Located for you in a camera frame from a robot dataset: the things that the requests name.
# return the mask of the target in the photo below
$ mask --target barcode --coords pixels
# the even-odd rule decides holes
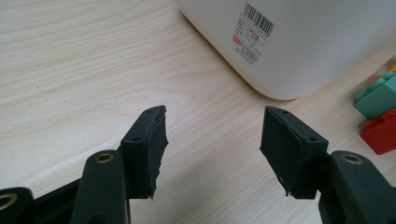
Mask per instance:
[[[270,36],[272,30],[274,29],[274,24],[265,18],[256,8],[254,8],[250,3],[247,3],[244,10],[244,17],[256,26],[256,28],[265,37]]]

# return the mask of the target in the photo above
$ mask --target sticker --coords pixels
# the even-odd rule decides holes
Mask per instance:
[[[274,29],[274,23],[247,2],[233,34],[233,46],[236,53],[249,64],[257,62],[264,53]]]

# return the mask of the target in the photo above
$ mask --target red label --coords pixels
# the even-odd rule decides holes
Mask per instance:
[[[239,46],[242,46],[242,40],[240,40],[239,38],[238,38],[238,36],[236,36],[236,35],[234,35],[233,36],[233,42],[235,42],[237,45],[239,45]]]

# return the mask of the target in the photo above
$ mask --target wood grain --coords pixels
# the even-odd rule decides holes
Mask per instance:
[[[40,196],[117,148],[139,114],[167,106],[170,144],[154,200],[133,223],[320,223],[318,200],[285,197],[259,147],[266,105],[286,108],[372,160],[396,185],[396,152],[360,139],[352,97],[396,54],[379,52],[294,101],[255,92],[192,27],[174,0],[1,1],[0,189]]]

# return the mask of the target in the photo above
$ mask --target barcode label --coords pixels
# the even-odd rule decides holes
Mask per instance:
[[[277,36],[277,29],[278,23],[273,18],[269,20],[268,15],[247,0],[247,4],[239,11],[232,48],[244,61],[254,66],[265,53],[271,38]]]
[[[262,33],[265,37],[270,36],[272,30],[274,29],[274,24],[265,18],[255,7],[250,3],[247,3],[243,16],[248,20],[251,25]]]

